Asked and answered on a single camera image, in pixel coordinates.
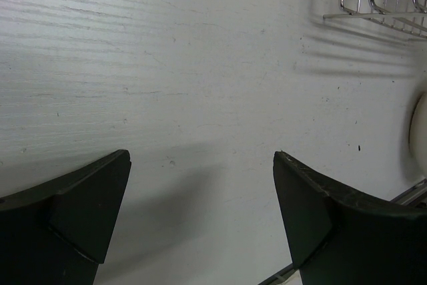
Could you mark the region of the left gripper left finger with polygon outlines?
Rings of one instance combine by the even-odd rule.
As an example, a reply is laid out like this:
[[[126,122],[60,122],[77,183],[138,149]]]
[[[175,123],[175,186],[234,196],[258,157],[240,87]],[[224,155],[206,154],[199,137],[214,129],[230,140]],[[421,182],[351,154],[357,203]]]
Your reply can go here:
[[[2,284],[92,284],[107,251],[131,169],[117,150],[1,198]]]

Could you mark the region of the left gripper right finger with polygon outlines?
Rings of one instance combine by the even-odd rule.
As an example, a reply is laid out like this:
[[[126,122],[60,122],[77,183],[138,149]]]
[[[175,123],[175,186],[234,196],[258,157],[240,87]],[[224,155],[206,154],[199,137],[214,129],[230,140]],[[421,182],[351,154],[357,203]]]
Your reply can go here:
[[[304,284],[425,284],[426,210],[361,192],[274,155],[293,267]]]

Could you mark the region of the flower patterned plate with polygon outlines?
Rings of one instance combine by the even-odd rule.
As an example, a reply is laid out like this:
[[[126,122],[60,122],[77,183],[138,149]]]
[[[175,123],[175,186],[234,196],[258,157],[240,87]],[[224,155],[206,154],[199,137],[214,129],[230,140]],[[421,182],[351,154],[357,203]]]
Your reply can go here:
[[[426,146],[427,146],[427,112],[426,92],[422,93],[416,103],[409,131],[409,148],[420,173],[426,177]]]

